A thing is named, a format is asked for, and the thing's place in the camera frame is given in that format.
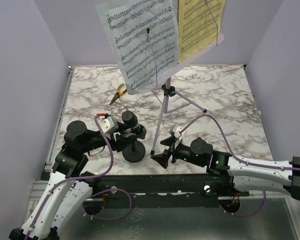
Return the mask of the black microphone desk stand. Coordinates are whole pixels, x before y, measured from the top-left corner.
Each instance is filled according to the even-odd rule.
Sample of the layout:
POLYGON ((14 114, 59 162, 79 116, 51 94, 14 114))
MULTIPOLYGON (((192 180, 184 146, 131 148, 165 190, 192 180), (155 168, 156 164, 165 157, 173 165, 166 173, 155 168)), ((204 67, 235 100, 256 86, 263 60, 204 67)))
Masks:
POLYGON ((137 136, 132 133, 131 129, 125 130, 124 132, 128 133, 130 144, 122 151, 122 156, 130 163, 137 163, 141 161, 146 154, 145 146, 139 141, 140 138, 137 138, 137 136))

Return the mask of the black microphone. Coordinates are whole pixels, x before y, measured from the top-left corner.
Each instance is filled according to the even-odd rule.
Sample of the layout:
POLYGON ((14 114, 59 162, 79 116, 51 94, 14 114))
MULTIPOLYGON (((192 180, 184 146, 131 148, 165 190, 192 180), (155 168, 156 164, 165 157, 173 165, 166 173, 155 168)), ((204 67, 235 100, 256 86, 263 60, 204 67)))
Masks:
POLYGON ((137 138, 142 140, 146 138, 147 129, 139 123, 137 116, 132 111, 124 111, 121 115, 121 119, 128 129, 131 129, 131 132, 137 136, 137 138))

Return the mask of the white sheet music page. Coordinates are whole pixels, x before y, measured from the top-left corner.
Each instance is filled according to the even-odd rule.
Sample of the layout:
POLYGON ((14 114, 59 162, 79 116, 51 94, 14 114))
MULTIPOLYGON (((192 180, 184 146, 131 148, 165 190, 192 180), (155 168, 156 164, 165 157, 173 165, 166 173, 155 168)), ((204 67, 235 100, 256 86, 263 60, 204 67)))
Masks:
POLYGON ((179 60, 176 0, 106 0, 96 5, 127 92, 162 84, 179 60))

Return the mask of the yellow sheet music page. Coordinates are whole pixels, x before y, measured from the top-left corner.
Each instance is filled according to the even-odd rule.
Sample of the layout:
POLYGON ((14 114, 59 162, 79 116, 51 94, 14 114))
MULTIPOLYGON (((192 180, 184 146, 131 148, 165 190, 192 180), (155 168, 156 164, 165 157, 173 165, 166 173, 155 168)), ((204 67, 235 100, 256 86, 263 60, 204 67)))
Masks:
POLYGON ((179 62, 219 42, 225 4, 225 0, 178 1, 179 62))

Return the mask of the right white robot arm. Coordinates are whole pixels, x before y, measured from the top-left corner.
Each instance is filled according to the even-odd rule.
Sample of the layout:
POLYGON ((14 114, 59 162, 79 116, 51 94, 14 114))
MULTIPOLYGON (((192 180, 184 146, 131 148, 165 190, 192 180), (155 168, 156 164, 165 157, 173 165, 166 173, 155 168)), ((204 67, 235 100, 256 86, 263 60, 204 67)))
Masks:
POLYGON ((220 191, 231 196, 235 192, 268 191, 290 195, 300 201, 300 157, 292 160, 267 161, 234 156, 214 150, 200 137, 190 145, 170 136, 160 142, 167 148, 151 158, 163 168, 176 160, 206 168, 206 172, 223 181, 220 191))

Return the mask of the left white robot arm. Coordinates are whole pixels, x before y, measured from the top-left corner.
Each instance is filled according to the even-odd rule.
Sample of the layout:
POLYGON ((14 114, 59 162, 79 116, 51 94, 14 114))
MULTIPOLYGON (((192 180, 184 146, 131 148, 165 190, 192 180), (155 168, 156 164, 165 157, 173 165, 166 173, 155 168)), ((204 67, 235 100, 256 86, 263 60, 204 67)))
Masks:
POLYGON ((25 223, 10 232, 10 240, 58 240, 79 206, 100 194, 101 185, 96 180, 105 174, 82 172, 87 154, 101 147, 108 147, 112 154, 117 149, 114 134, 126 126, 107 114, 94 120, 97 131, 89 130, 80 120, 68 124, 46 188, 25 223))

